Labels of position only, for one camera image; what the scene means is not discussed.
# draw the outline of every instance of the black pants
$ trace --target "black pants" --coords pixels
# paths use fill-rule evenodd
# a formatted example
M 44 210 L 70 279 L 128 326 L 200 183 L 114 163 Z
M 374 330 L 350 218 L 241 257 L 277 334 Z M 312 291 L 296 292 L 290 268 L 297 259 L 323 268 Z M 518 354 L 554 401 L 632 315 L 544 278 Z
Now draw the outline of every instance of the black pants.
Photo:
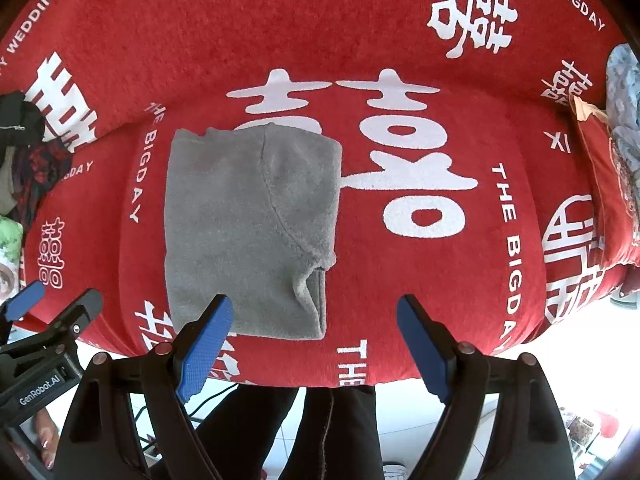
M 223 480 L 257 480 L 297 388 L 240 384 L 196 430 Z M 160 461 L 154 480 L 170 480 Z M 280 480 L 382 480 L 373 386 L 309 388 Z

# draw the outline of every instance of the cushion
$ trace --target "cushion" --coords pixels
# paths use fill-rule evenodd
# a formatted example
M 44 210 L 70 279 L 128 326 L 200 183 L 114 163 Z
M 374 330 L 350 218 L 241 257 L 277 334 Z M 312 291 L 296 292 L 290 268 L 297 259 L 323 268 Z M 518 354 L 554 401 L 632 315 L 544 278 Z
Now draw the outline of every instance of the cushion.
M 610 134 L 607 116 L 578 96 L 570 98 L 578 138 L 590 162 L 600 268 L 640 263 L 638 205 L 631 176 Z
M 326 335 L 231 334 L 218 377 L 416 376 L 395 320 L 408 292 L 487 353 L 607 293 L 622 266 L 586 261 L 591 185 L 559 110 L 571 92 L 604 99 L 602 67 L 624 38 L 598 0 L 467 3 L 32 0 L 3 40 L 0 91 L 46 89 L 50 134 L 76 150 L 26 241 L 32 280 L 41 228 L 65 222 L 64 286 L 47 287 L 37 319 L 96 286 L 107 301 L 92 344 L 131 355 L 173 338 L 163 214 L 175 131 L 275 121 L 343 146 Z

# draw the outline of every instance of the folded gray cloth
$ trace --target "folded gray cloth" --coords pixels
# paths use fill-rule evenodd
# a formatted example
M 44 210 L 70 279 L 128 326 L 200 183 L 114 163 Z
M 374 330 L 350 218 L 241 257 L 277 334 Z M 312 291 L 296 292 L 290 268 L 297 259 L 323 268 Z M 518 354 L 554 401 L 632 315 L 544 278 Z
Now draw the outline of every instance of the folded gray cloth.
M 273 123 L 175 133 L 164 272 L 176 330 L 221 293 L 234 304 L 233 332 L 324 337 L 341 156 L 335 140 Z

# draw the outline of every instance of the hand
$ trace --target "hand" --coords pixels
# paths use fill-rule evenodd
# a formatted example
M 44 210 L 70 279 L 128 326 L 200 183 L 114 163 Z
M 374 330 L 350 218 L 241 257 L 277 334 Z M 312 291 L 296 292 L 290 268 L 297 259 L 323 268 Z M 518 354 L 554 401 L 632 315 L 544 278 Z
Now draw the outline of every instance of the hand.
M 35 423 L 36 433 L 40 437 L 40 444 L 43 447 L 42 456 L 40 458 L 47 469 L 52 469 L 56 460 L 56 451 L 58 450 L 58 443 L 60 441 L 58 428 L 54 424 L 53 420 L 51 420 L 51 416 L 46 409 L 40 410 L 36 414 Z M 13 442 L 11 445 L 22 463 L 27 463 L 30 460 L 31 457 L 29 457 L 28 453 L 24 449 Z

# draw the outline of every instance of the screw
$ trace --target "screw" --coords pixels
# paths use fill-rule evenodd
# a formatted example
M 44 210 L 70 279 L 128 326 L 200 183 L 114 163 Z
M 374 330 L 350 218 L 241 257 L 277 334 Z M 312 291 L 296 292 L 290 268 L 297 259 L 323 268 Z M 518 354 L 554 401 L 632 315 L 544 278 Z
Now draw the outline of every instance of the screw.
M 473 352 L 476 351 L 476 347 L 473 346 L 471 343 L 462 341 L 458 343 L 458 350 L 460 350 L 460 352 L 462 352 L 465 355 L 471 355 Z
M 538 360 L 536 359 L 535 355 L 524 352 L 523 354 L 520 354 L 520 358 L 522 359 L 522 362 L 526 365 L 535 366 L 536 364 L 538 364 Z
M 100 352 L 99 354 L 94 355 L 94 358 L 91 361 L 94 362 L 94 365 L 101 365 L 103 362 L 107 360 L 109 355 L 107 352 Z
M 158 355 L 167 355 L 173 349 L 174 347 L 167 341 L 158 343 L 156 346 L 154 346 L 154 352 Z

